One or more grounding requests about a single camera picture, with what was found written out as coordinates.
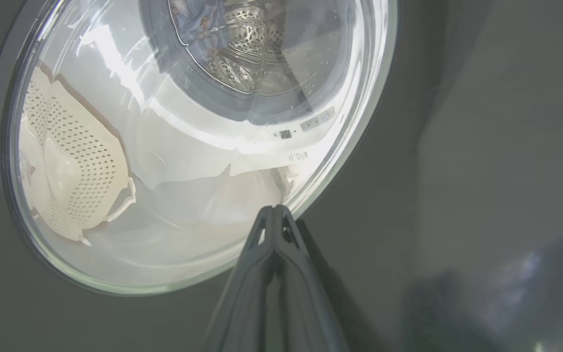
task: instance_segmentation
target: round glass window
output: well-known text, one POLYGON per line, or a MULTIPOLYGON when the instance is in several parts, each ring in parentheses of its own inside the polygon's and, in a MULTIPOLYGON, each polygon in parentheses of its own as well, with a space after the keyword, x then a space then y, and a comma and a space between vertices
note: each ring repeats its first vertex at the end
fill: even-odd
POLYGON ((9 131, 25 229, 119 294, 229 268, 260 208, 298 216, 371 118, 391 0, 61 0, 22 58, 9 131))

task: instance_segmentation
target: dark gray surface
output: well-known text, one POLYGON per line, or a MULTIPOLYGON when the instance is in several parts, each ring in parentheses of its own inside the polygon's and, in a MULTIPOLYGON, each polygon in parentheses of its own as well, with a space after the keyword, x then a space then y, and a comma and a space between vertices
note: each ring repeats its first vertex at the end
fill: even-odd
MULTIPOLYGON (((0 47, 22 3, 0 0, 0 47)), ((563 352, 563 0, 401 8, 380 107, 304 219, 393 350, 563 352)), ((226 274, 101 296, 34 258, 6 212, 0 351, 200 345, 226 274)))

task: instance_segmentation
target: washing machine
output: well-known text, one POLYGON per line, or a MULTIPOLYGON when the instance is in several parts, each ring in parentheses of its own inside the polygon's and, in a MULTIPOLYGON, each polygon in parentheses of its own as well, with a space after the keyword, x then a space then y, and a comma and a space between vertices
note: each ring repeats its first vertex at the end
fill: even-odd
POLYGON ((0 351, 204 350, 276 205, 346 350, 563 352, 563 1, 0 0, 0 351))

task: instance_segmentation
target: glossy surface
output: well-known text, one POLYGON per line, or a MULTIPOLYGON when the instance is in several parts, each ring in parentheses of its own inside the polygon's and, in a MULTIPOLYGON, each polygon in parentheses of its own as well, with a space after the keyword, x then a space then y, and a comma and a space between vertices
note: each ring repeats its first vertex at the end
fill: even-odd
POLYGON ((21 58, 4 167, 38 251, 94 289, 161 293, 229 268, 261 207, 300 213, 333 178, 388 72, 387 1, 190 0, 179 23, 175 4, 55 2, 21 58), (253 58, 223 38, 254 30, 230 11, 257 9, 276 39, 253 58), (207 76, 212 51, 253 59, 255 90, 207 76))
MULTIPOLYGON (((401 16, 375 118, 302 218, 389 350, 563 352, 563 1, 409 0, 401 16), (409 324, 420 311, 433 330, 409 324)), ((226 274, 94 294, 39 263, 6 211, 0 350, 201 345, 226 274)))

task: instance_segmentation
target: washing machine drum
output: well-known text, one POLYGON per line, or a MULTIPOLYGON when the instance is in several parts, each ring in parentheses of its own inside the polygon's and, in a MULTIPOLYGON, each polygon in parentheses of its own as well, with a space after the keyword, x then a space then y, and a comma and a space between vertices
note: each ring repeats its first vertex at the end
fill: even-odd
POLYGON ((232 265, 261 207, 300 214, 357 142, 388 68, 386 7, 58 2, 9 118, 31 240, 70 277, 124 294, 232 265))

